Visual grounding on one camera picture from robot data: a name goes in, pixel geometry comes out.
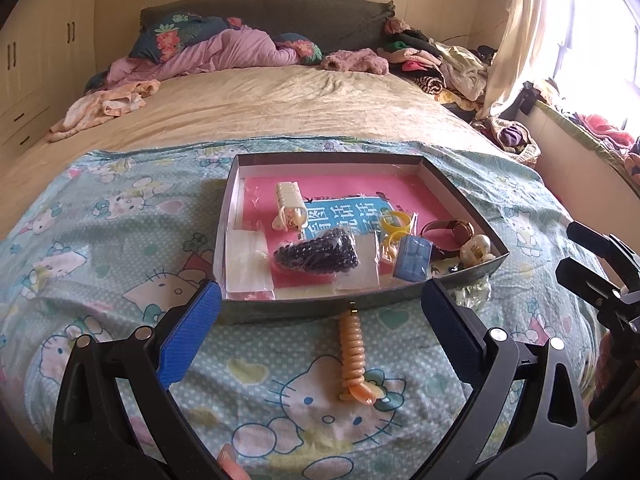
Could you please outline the left hand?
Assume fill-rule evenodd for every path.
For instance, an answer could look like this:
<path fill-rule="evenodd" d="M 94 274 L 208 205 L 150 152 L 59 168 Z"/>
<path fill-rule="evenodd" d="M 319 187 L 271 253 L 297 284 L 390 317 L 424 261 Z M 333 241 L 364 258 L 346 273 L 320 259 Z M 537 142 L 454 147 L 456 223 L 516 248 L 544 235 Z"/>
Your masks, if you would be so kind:
<path fill-rule="evenodd" d="M 250 475 L 236 461 L 233 448 L 230 443 L 226 443 L 217 456 L 217 462 L 222 470 L 228 474 L 232 480 L 250 480 Z"/>

